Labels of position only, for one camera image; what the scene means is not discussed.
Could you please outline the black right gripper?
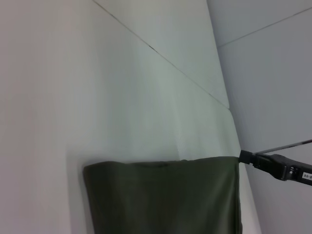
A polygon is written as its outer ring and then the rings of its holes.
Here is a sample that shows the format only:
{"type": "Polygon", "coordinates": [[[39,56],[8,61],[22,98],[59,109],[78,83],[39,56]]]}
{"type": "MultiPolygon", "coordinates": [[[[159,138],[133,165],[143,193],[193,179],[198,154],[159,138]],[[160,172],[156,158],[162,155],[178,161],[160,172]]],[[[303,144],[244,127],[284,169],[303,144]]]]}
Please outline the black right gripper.
{"type": "Polygon", "coordinates": [[[282,181],[294,181],[312,185],[312,166],[281,155],[254,154],[241,150],[239,162],[252,164],[282,181]]]}

